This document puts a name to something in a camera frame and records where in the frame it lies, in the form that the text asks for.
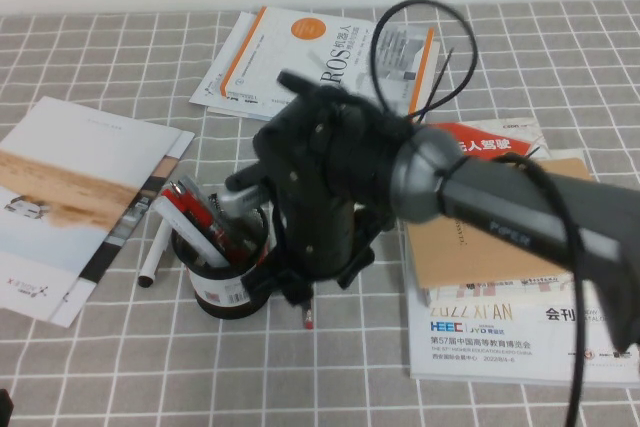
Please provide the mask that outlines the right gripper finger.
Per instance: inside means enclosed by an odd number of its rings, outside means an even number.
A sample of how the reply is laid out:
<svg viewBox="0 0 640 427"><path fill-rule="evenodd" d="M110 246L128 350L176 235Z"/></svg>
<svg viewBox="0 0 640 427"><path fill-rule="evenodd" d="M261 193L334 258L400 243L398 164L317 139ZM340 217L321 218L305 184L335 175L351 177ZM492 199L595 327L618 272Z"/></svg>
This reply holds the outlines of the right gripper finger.
<svg viewBox="0 0 640 427"><path fill-rule="evenodd" d="M388 232L394 226L394 219L360 220L356 223L351 258L338 276L342 290L350 287L360 272L375 261L371 244L382 232Z"/></svg>
<svg viewBox="0 0 640 427"><path fill-rule="evenodd" d="M292 306L307 305L313 298L313 287L288 271L273 274L253 269L241 279L253 302L266 301L272 294L282 294Z"/></svg>

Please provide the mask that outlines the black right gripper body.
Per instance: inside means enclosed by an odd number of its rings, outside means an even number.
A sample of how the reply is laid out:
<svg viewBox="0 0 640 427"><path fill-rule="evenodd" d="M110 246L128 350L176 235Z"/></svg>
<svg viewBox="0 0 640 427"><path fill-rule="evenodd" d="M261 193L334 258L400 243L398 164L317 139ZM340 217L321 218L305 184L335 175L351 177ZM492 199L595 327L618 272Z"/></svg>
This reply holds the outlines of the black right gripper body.
<svg viewBox="0 0 640 427"><path fill-rule="evenodd" d="M300 93L253 145L286 219L273 274L338 280L360 220L394 219L393 162L406 121L339 89Z"/></svg>

